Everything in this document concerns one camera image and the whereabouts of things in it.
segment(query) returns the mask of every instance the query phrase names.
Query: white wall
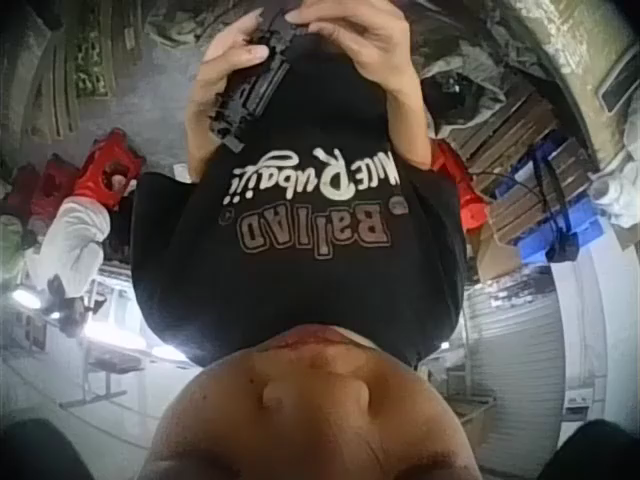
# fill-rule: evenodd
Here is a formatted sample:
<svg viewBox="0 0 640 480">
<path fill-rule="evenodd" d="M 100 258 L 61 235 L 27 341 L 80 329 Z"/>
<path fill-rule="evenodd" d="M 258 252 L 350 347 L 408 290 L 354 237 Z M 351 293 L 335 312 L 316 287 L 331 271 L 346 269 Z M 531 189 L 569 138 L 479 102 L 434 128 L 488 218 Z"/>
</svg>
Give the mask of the white wall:
<svg viewBox="0 0 640 480">
<path fill-rule="evenodd" d="M 612 231 L 590 246 L 600 285 L 607 340 L 604 418 L 634 433 L 638 426 L 640 268 L 634 248 L 624 252 Z"/>
<path fill-rule="evenodd" d="M 2 320 L 3 327 L 12 321 Z M 11 329 L 3 330 L 7 344 Z M 127 390 L 125 396 L 65 411 L 59 402 L 81 398 L 79 345 L 49 328 L 47 352 L 29 355 L 17 346 L 24 343 L 23 332 L 13 330 L 15 348 L 4 350 L 0 363 L 0 420 L 47 419 L 69 438 L 96 480 L 135 478 L 164 409 L 199 369 L 149 363 L 142 372 L 113 377 L 113 391 Z M 91 375 L 91 388 L 103 393 L 102 374 Z"/>
<path fill-rule="evenodd" d="M 567 389 L 592 387 L 589 419 L 606 418 L 638 432 L 640 266 L 605 235 L 574 263 L 553 265 L 565 336 Z"/>
</svg>

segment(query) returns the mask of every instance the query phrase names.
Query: black object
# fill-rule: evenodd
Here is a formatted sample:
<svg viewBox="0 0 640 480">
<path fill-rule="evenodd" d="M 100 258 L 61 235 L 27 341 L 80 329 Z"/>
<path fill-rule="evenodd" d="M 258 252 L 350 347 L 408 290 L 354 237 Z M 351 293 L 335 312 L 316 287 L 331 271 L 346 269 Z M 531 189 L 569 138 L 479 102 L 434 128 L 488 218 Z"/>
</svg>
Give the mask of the black object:
<svg viewBox="0 0 640 480">
<path fill-rule="evenodd" d="M 93 480 L 69 439 L 44 419 L 22 420 L 3 429 L 0 468 L 14 480 Z"/>
<path fill-rule="evenodd" d="M 549 200 L 544 192 L 544 186 L 542 183 L 542 171 L 540 164 L 544 165 L 551 179 L 551 185 L 553 187 L 558 203 L 560 204 L 560 211 L 562 212 L 562 219 L 564 222 L 564 229 L 562 229 L 556 217 L 551 211 Z M 542 208 L 549 214 L 551 225 L 554 230 L 553 244 L 546 252 L 546 258 L 549 263 L 563 263 L 574 262 L 578 258 L 580 253 L 580 243 L 578 242 L 578 234 L 571 233 L 571 218 L 569 217 L 569 211 L 567 210 L 567 201 L 562 190 L 562 184 L 558 178 L 555 168 L 551 165 L 551 161 L 546 155 L 539 155 L 537 151 L 533 156 L 533 173 L 536 177 L 538 189 L 540 190 L 540 196 L 542 197 Z"/>
<path fill-rule="evenodd" d="M 544 466 L 538 480 L 633 478 L 637 475 L 639 454 L 637 437 L 614 423 L 594 420 L 567 439 Z"/>
<path fill-rule="evenodd" d="M 249 43 L 269 47 L 269 57 L 260 65 L 232 73 L 211 118 L 211 131 L 235 153 L 244 148 L 244 133 L 260 117 L 299 53 L 294 39 L 306 29 L 290 24 L 280 10 L 266 29 L 256 32 Z"/>
</svg>

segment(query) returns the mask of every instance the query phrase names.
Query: skin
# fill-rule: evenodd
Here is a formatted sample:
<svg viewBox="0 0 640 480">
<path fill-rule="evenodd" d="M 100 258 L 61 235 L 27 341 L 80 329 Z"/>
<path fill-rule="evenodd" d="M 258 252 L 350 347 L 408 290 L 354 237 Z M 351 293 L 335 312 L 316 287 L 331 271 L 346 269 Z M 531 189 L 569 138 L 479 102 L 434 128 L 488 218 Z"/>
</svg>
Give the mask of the skin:
<svg viewBox="0 0 640 480">
<path fill-rule="evenodd" d="M 350 342 L 238 352 L 165 412 L 143 480 L 478 479 L 455 414 L 421 377 Z"/>
<path fill-rule="evenodd" d="M 227 76 L 260 63 L 246 45 L 252 12 L 214 39 L 186 114 L 189 171 L 199 181 L 220 145 L 208 115 Z M 389 136 L 405 161 L 431 167 L 409 29 L 387 0 L 306 0 L 287 19 L 347 53 L 387 93 Z M 142 480 L 479 479 L 453 411 L 426 381 L 368 339 L 258 345 L 198 375 L 165 412 Z"/>
</svg>

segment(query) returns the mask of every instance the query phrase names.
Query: ceiling light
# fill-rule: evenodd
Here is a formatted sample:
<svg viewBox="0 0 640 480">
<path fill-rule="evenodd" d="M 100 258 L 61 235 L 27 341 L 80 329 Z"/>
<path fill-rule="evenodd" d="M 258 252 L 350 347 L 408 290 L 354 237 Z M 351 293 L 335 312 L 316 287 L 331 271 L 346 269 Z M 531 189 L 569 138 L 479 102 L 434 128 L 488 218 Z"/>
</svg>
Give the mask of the ceiling light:
<svg viewBox="0 0 640 480">
<path fill-rule="evenodd" d="M 147 341 L 140 335 L 122 330 L 107 322 L 89 320 L 84 327 L 84 335 L 97 342 L 130 350 L 144 350 L 147 348 Z"/>
<path fill-rule="evenodd" d="M 165 360 L 174 360 L 176 362 L 187 362 L 188 359 L 184 353 L 171 345 L 160 345 L 153 347 L 151 354 L 154 357 L 163 358 Z"/>
<path fill-rule="evenodd" d="M 42 308 L 42 300 L 40 300 L 40 297 L 26 288 L 18 288 L 11 294 L 11 296 L 16 302 L 24 307 L 32 310 L 40 310 Z"/>
</svg>

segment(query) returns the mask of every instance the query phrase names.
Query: hand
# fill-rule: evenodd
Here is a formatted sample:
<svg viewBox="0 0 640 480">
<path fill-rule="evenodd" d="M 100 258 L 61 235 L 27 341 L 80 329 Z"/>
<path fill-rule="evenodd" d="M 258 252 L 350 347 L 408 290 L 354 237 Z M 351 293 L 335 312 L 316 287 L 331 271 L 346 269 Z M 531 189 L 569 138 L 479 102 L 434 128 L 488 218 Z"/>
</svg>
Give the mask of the hand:
<svg viewBox="0 0 640 480">
<path fill-rule="evenodd" d="M 227 77 L 235 70 L 251 67 L 269 56 L 265 45 L 247 45 L 258 28 L 262 9 L 254 10 L 229 25 L 213 39 L 205 53 L 191 90 L 187 114 L 211 114 L 216 98 L 227 86 Z"/>
<path fill-rule="evenodd" d="M 220 145 L 209 131 L 209 116 L 216 107 L 218 95 L 227 86 L 230 73 L 263 62 L 269 56 L 265 45 L 247 45 L 247 40 L 260 24 L 255 10 L 229 25 L 211 42 L 200 65 L 185 117 L 189 175 L 199 182 L 209 160 Z"/>
<path fill-rule="evenodd" d="M 389 0 L 307 0 L 286 15 L 341 47 L 362 76 L 387 93 L 419 84 L 411 62 L 409 24 Z"/>
</svg>

